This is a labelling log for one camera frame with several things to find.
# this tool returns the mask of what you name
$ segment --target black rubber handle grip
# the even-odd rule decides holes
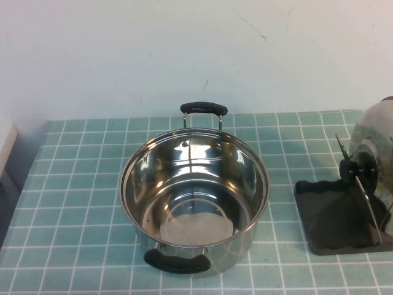
[[[184,114],[192,114],[193,112],[198,112],[201,114],[215,114],[217,116],[225,116],[228,112],[226,106],[222,106],[217,103],[208,103],[205,101],[197,101],[195,103],[185,103],[182,104],[180,110]]]
[[[194,258],[166,256],[157,249],[151,249],[143,257],[145,262],[156,269],[164,272],[190,275],[192,273],[205,272],[210,269],[210,261],[205,255],[200,254]]]

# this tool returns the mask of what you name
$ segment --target tiled countertop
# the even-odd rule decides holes
[[[310,253],[292,194],[300,179],[338,178],[335,132],[348,144],[361,113],[224,117],[223,130],[262,155],[271,196],[249,254],[209,278],[147,266],[119,203],[125,162],[148,139],[182,128],[182,117],[51,122],[0,251],[0,292],[393,294],[393,253]],[[211,116],[190,116],[189,123],[218,126]]]

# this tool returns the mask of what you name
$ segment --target stainless steel pot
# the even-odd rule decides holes
[[[268,203],[269,178],[248,145],[221,131],[226,107],[187,103],[181,111],[184,129],[150,140],[129,159],[120,198],[139,230],[146,263],[212,275],[250,248]],[[193,112],[219,116],[220,130],[186,128]]]

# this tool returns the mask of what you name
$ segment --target pot rim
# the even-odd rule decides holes
[[[128,210],[128,208],[125,205],[125,194],[123,191],[123,187],[125,185],[125,178],[126,175],[128,174],[131,164],[136,160],[136,155],[139,155],[141,152],[142,154],[144,154],[147,150],[149,150],[150,148],[152,148],[153,146],[155,146],[157,143],[160,143],[162,141],[166,141],[169,140],[172,136],[176,136],[176,135],[183,135],[183,134],[188,134],[188,133],[209,133],[212,135],[219,135],[219,136],[226,136],[228,138],[228,141],[231,144],[235,144],[238,145],[242,150],[246,150],[251,156],[252,156],[252,160],[254,165],[261,171],[261,174],[265,177],[265,179],[263,180],[263,182],[265,183],[265,189],[263,191],[263,196],[262,196],[262,201],[263,199],[265,199],[265,202],[263,202],[257,213],[255,214],[255,216],[250,220],[249,224],[247,225],[247,227],[245,227],[244,229],[240,230],[239,232],[237,232],[236,234],[232,235],[231,237],[228,237],[224,240],[221,240],[219,242],[215,242],[215,243],[210,243],[210,244],[205,244],[205,245],[195,245],[195,246],[189,246],[189,245],[181,245],[181,244],[175,244],[175,243],[171,243],[165,240],[162,240],[160,238],[154,237],[151,234],[149,234],[142,226],[139,225],[139,223],[135,220],[135,218],[133,217],[133,215],[131,214],[131,212]],[[146,236],[148,236],[149,238],[161,243],[162,245],[169,245],[169,246],[175,246],[175,247],[179,247],[179,248],[207,248],[207,247],[212,247],[212,246],[216,246],[216,245],[220,245],[223,243],[226,243],[230,240],[233,240],[237,237],[239,237],[240,235],[244,234],[245,232],[249,231],[252,227],[254,227],[257,223],[259,218],[262,216],[262,213],[265,211],[267,205],[268,205],[268,201],[270,198],[270,177],[268,174],[268,171],[266,169],[266,166],[262,160],[262,158],[256,153],[254,152],[254,150],[248,146],[244,141],[240,140],[239,138],[223,132],[221,130],[215,130],[215,129],[211,129],[211,128],[182,128],[182,129],[177,129],[177,130],[172,130],[169,132],[166,132],[164,134],[161,134],[160,136],[153,138],[151,140],[149,140],[148,142],[146,142],[145,144],[143,144],[127,161],[126,165],[124,166],[124,169],[122,171],[122,174],[120,176],[120,182],[119,182],[119,194],[120,194],[120,203],[122,204],[123,210],[125,211],[126,215],[128,216],[128,219],[132,222],[132,224],[139,229],[143,234],[145,234]]]

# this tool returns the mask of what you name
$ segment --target black tray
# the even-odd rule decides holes
[[[393,237],[381,232],[382,242],[357,192],[342,180],[298,181],[295,199],[311,251],[317,255],[393,251]],[[387,213],[370,197],[377,223]]]

